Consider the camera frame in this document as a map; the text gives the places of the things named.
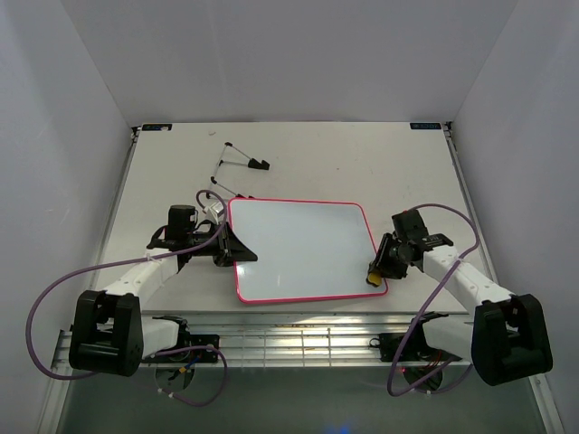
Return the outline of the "yellow whiteboard eraser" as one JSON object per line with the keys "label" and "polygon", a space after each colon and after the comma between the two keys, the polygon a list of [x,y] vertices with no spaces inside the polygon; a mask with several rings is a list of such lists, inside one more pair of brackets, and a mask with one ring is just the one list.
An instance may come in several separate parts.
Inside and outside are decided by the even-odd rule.
{"label": "yellow whiteboard eraser", "polygon": [[370,272],[367,274],[366,283],[375,288],[379,288],[383,284],[383,278],[379,273]]}

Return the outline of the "pink framed whiteboard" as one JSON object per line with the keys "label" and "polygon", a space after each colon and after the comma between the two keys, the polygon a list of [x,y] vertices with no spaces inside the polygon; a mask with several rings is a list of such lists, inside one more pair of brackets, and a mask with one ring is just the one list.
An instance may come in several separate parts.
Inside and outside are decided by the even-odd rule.
{"label": "pink framed whiteboard", "polygon": [[257,257],[235,263],[238,298],[245,304],[380,297],[384,279],[366,281],[376,246],[357,203],[234,198],[234,234]]}

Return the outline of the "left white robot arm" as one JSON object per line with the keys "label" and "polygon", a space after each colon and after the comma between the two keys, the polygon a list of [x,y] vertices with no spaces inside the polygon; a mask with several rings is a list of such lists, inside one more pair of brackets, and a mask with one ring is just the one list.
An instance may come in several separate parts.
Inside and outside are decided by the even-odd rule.
{"label": "left white robot arm", "polygon": [[146,317],[143,305],[194,257],[210,257],[221,268],[258,258],[229,222],[205,220],[207,231],[199,231],[198,224],[194,206],[171,206],[144,261],[104,289],[79,296],[69,351],[72,368],[130,376],[150,356],[162,354],[178,362],[193,352],[195,342],[183,318]]}

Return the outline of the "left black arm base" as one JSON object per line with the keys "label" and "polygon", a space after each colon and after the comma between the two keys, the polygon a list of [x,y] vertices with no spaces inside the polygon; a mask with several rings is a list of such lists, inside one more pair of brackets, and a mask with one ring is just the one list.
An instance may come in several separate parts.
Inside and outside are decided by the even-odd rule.
{"label": "left black arm base", "polygon": [[[175,347],[170,348],[170,351],[190,346],[211,346],[219,349],[220,336],[215,334],[189,335],[188,337],[180,339]],[[172,363],[186,365],[190,362],[217,363],[218,361],[219,356],[216,353],[207,349],[197,349],[169,355],[150,355],[144,358],[142,363]]]}

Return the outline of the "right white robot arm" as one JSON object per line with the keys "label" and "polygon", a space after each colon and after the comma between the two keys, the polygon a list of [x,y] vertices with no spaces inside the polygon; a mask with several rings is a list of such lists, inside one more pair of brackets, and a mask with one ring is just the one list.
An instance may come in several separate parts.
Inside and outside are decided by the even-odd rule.
{"label": "right white robot arm", "polygon": [[384,360],[396,369],[403,360],[429,359],[410,390],[429,392],[427,381],[448,364],[463,360],[480,379],[496,386],[552,370],[540,301],[503,288],[466,260],[442,233],[427,229],[421,208],[393,215],[394,229],[383,235],[366,281],[406,278],[416,268],[437,283],[406,333],[382,340]]}

